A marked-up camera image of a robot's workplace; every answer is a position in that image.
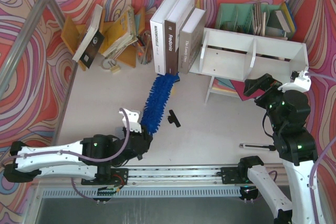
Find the black detached gripper part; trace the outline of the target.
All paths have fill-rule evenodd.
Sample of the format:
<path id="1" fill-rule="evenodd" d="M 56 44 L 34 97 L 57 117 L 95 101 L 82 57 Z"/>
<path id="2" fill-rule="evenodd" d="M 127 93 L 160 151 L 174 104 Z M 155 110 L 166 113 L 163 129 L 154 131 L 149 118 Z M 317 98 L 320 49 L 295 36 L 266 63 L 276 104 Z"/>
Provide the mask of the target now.
<path id="1" fill-rule="evenodd" d="M 176 127 L 181 126 L 181 124 L 180 124 L 180 122 L 179 122 L 178 118 L 176 117 L 173 110 L 169 110 L 169 116 L 167 117 L 167 120 L 170 124 L 174 124 Z"/>

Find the blue microfiber duster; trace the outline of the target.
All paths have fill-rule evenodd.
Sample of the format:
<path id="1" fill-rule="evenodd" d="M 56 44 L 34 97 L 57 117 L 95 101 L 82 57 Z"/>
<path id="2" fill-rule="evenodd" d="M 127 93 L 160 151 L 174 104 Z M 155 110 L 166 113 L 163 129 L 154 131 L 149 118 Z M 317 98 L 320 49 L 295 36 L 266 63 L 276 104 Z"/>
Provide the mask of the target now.
<path id="1" fill-rule="evenodd" d="M 161 124 L 165 106 L 170 97 L 176 75 L 157 75 L 149 92 L 143 109 L 141 125 L 149 134 L 155 134 Z"/>

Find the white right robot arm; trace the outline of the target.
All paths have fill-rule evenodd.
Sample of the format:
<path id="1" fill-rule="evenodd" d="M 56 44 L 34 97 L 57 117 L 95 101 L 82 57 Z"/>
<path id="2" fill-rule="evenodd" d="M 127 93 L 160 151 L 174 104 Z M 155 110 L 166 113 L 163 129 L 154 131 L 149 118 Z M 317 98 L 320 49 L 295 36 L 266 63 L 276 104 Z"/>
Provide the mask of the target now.
<path id="1" fill-rule="evenodd" d="M 307 71 L 292 73 L 292 82 L 281 83 L 270 74 L 257 79 L 246 79 L 244 95 L 257 90 L 264 93 L 255 104 L 266 110 L 270 119 L 276 151 L 287 173 L 291 197 L 287 198 L 269 176 L 258 156 L 241 158 L 238 174 L 252 182 L 268 204 L 274 223 L 325 223 L 317 185 L 317 168 L 328 149 L 317 152 L 316 141 L 305 127 L 310 114 L 308 98 L 312 74 Z"/>

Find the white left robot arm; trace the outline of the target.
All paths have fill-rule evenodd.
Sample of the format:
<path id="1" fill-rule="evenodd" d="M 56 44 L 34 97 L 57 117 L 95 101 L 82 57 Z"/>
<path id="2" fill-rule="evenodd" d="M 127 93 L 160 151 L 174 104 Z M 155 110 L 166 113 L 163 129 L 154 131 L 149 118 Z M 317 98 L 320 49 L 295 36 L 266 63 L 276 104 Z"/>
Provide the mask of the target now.
<path id="1" fill-rule="evenodd" d="M 3 160 L 4 177 L 12 183 L 27 183 L 35 178 L 80 178 L 84 185 L 111 185 L 117 175 L 113 169 L 133 158 L 141 160 L 153 140 L 145 127 L 141 132 L 123 129 L 124 138 L 96 134 L 74 143 L 31 147 L 15 141 L 10 156 Z"/>

